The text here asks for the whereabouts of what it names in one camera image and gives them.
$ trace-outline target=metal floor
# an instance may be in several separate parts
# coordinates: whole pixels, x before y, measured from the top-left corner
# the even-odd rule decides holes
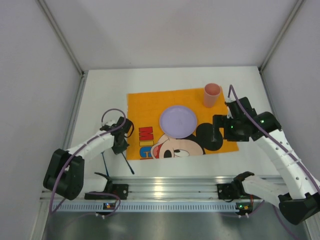
[[[57,212],[42,240],[292,240],[270,204],[249,219],[234,213],[118,213],[105,220],[81,212]],[[309,240],[306,225],[285,224],[300,240]]]

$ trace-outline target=pink cup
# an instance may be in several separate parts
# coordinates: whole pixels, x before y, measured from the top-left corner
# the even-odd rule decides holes
[[[212,108],[218,100],[221,93],[221,87],[215,83],[209,83],[204,87],[203,105],[206,108]]]

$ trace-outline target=cable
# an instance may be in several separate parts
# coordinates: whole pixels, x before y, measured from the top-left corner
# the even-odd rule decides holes
[[[252,215],[256,214],[256,212],[257,212],[264,204],[265,204],[265,200],[263,200],[263,201],[259,204],[259,206],[257,206],[257,207],[249,214],[249,216],[252,216]]]
[[[299,240],[299,238],[298,238],[296,235],[294,235],[293,232],[290,231],[290,229],[289,229],[289,228],[285,225],[285,223],[281,220],[281,218],[280,218],[280,216],[279,216],[279,214],[278,214],[277,208],[276,208],[274,205],[272,205],[272,207],[273,207],[274,213],[275,213],[275,215],[276,215],[276,218],[279,220],[280,224],[281,224],[282,227],[286,230],[286,232],[287,232],[288,234],[290,234],[291,237],[293,237],[295,240]]]
[[[308,179],[312,182],[313,186],[317,190],[317,192],[320,194],[320,188],[317,185],[316,181],[314,180],[314,177],[311,175],[311,173],[308,171],[308,169],[292,154],[289,152],[288,149],[286,149],[280,142],[278,142],[274,137],[272,137],[269,133],[267,133],[261,126],[259,126],[258,123],[249,115],[249,113],[245,110],[245,108],[242,106],[240,100],[238,99],[238,96],[235,92],[234,87],[232,84],[229,86],[229,93],[228,93],[228,98],[230,98],[231,91],[233,93],[233,96],[239,105],[240,109],[244,113],[244,115],[253,123],[254,126],[256,126],[257,129],[259,129],[260,132],[262,132],[266,137],[271,139],[275,144],[279,146],[284,152],[286,152],[295,162],[298,164],[298,166],[304,171],[304,173],[308,176]]]
[[[250,204],[251,204],[251,206],[254,206],[254,201],[255,201],[254,196],[250,195]]]
[[[112,194],[112,193],[104,193],[104,192],[88,192],[88,194],[91,194],[91,195],[100,195],[100,196],[109,196],[109,197],[113,197],[116,199],[116,202],[115,204],[119,201],[119,203],[117,204],[117,206],[113,209],[112,212],[110,212],[108,215],[105,215],[104,218],[108,218],[114,214],[116,214],[116,211],[118,210],[118,208],[120,207],[120,204],[121,204],[121,199],[119,196],[115,195],[115,194]],[[75,219],[72,219],[71,221],[69,221],[63,228],[63,229],[66,229],[67,227],[69,227],[71,224],[73,224],[75,221],[85,217],[85,216],[89,216],[89,215],[95,215],[95,213],[93,212],[87,212],[85,214],[82,214],[78,217],[76,217]]]
[[[223,201],[225,201],[226,203],[231,203],[234,199],[230,199],[230,200],[225,200],[225,199],[222,199]]]
[[[68,160],[67,160],[67,161],[65,162],[65,164],[63,165],[61,171],[59,172],[58,176],[56,177],[56,180],[55,180],[55,183],[54,183],[54,186],[53,186],[53,189],[52,189],[51,198],[50,198],[50,203],[49,203],[49,213],[50,213],[51,215],[54,214],[54,213],[58,210],[58,207],[61,206],[61,204],[62,204],[63,201],[65,200],[65,199],[63,199],[63,200],[59,203],[59,205],[58,205],[54,210],[52,210],[52,206],[53,206],[53,204],[54,204],[54,198],[55,198],[55,194],[56,194],[56,191],[57,191],[58,183],[59,183],[59,181],[60,181],[63,173],[65,172],[67,166],[69,165],[69,163],[71,162],[71,160],[75,157],[75,155],[77,155],[81,150],[83,150],[88,144],[90,144],[90,143],[91,143],[92,141],[94,141],[95,139],[97,139],[97,138],[99,138],[99,137],[101,137],[101,136],[104,136],[104,135],[106,135],[106,134],[109,134],[109,133],[111,133],[111,132],[113,132],[113,131],[116,131],[116,130],[122,128],[122,127],[125,125],[125,123],[126,123],[126,115],[125,115],[125,113],[124,113],[123,111],[121,111],[120,109],[117,109],[117,108],[111,108],[111,109],[107,110],[107,111],[102,115],[101,122],[103,122],[104,116],[105,116],[108,112],[110,112],[110,111],[118,111],[118,112],[122,113],[122,115],[123,115],[123,117],[124,117],[123,122],[122,122],[119,126],[117,126],[117,127],[115,127],[115,128],[112,128],[112,129],[109,130],[109,131],[106,131],[106,132],[104,132],[104,133],[101,133],[100,135],[95,135],[94,137],[90,138],[85,144],[83,144],[77,151],[74,152],[74,154],[72,154],[72,155],[68,158]]]
[[[125,160],[126,164],[128,164],[128,167],[130,168],[131,173],[134,175],[134,174],[135,174],[135,171],[134,171],[134,170],[132,169],[132,167],[130,166],[130,164],[129,164],[127,158],[126,158],[126,156],[124,155],[123,152],[121,152],[121,154],[122,154],[122,156],[124,157],[124,160]]]
[[[109,177],[109,172],[108,172],[107,164],[106,164],[106,160],[105,160],[105,151],[103,151],[101,154],[102,154],[102,159],[103,159],[106,175]]]

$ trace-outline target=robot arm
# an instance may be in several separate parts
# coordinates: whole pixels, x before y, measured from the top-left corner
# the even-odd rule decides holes
[[[254,126],[244,115],[236,101],[227,103],[230,111],[229,116],[213,116],[212,141],[219,139],[220,128],[224,128],[223,138],[227,141],[247,142],[249,138],[252,138],[268,155],[286,186],[276,185],[255,176],[251,172],[244,172],[235,177],[231,183],[234,196],[240,198],[245,195],[255,195],[279,208],[284,217],[292,224],[299,224],[319,212],[320,196],[310,176],[318,186],[320,186],[320,182],[312,175],[306,174],[299,166],[300,163],[304,167],[289,145],[281,125],[270,112],[258,115],[246,97],[241,98],[240,103],[250,117],[272,138],[284,145],[288,152],[280,148]]]
[[[66,161],[79,149],[79,151],[65,169],[56,193],[60,196],[73,200],[79,195],[89,192],[109,192],[112,187],[111,179],[102,174],[95,172],[94,176],[85,176],[86,168],[91,160],[107,149],[112,149],[114,154],[122,153],[129,146],[125,134],[132,128],[133,123],[126,119],[123,127],[111,133],[107,133],[112,129],[119,127],[124,122],[124,118],[120,117],[117,123],[114,121],[107,122],[100,128],[91,138],[83,143],[67,150],[57,149],[52,157],[44,177],[43,186],[48,190],[53,190],[58,174],[62,170]]]

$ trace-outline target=mickey mouse ear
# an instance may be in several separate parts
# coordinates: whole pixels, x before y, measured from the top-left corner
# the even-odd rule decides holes
[[[219,132],[217,139],[212,141],[214,135],[213,125],[208,122],[200,124],[196,128],[195,134],[199,145],[209,151],[219,150],[224,143],[221,132]]]

